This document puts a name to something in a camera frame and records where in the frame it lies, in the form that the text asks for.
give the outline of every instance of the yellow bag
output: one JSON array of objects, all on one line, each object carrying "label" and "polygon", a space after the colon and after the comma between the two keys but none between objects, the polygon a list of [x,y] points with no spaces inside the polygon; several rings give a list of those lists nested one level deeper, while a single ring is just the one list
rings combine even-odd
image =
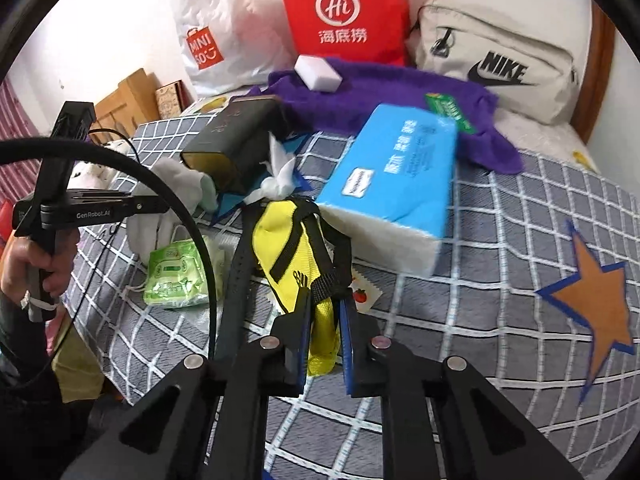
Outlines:
[{"label": "yellow bag", "polygon": [[[324,239],[334,244],[331,261]],[[316,313],[309,345],[308,374],[329,373],[340,348],[338,303],[332,300],[351,283],[350,240],[327,224],[318,206],[294,198],[267,205],[255,225],[252,245],[258,263],[286,312],[292,312],[300,286],[311,289]]]}]

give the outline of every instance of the blue tissue package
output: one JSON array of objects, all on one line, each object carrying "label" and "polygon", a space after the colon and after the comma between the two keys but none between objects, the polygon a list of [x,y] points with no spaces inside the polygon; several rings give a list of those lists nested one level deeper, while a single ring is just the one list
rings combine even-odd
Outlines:
[{"label": "blue tissue package", "polygon": [[455,121],[379,105],[317,198],[353,254],[428,278],[445,235]]}]

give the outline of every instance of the metal screw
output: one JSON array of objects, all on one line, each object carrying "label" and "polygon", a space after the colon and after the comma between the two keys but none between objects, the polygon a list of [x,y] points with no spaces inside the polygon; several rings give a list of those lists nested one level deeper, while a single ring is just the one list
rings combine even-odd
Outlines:
[{"label": "metal screw", "polygon": [[187,357],[184,358],[183,363],[185,368],[188,368],[189,370],[195,370],[196,368],[200,368],[202,366],[202,364],[204,363],[204,359],[201,355],[191,354],[187,355]]},{"label": "metal screw", "polygon": [[377,335],[371,338],[371,344],[373,348],[377,348],[378,350],[386,350],[391,346],[391,339],[383,335]]},{"label": "metal screw", "polygon": [[266,335],[260,339],[260,346],[265,350],[273,350],[280,346],[280,340],[276,336]]},{"label": "metal screw", "polygon": [[466,368],[466,361],[462,357],[454,355],[453,357],[447,359],[447,366],[452,370],[461,372]]}]

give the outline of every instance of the nike logo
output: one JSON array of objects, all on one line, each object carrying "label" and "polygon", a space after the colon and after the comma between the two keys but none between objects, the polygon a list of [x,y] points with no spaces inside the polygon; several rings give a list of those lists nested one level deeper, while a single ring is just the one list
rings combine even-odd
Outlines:
[{"label": "nike logo", "polygon": [[[535,86],[534,83],[522,82],[522,77],[528,68],[513,59],[489,52],[484,61],[479,61],[471,67],[467,76],[469,81],[480,83],[483,86]],[[490,72],[501,79],[481,76],[478,69]]]}]

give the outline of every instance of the nike swoosh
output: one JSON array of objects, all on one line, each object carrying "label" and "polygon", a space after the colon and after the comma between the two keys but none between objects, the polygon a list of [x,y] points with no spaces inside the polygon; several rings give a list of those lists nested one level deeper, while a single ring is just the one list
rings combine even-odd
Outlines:
[{"label": "nike swoosh", "polygon": [[518,80],[505,80],[505,79],[491,79],[487,77],[482,77],[478,73],[478,67],[480,66],[481,61],[477,62],[475,65],[471,67],[469,70],[468,79],[469,81],[473,81],[474,83],[480,83],[482,86],[536,86],[534,83],[523,83]]}]

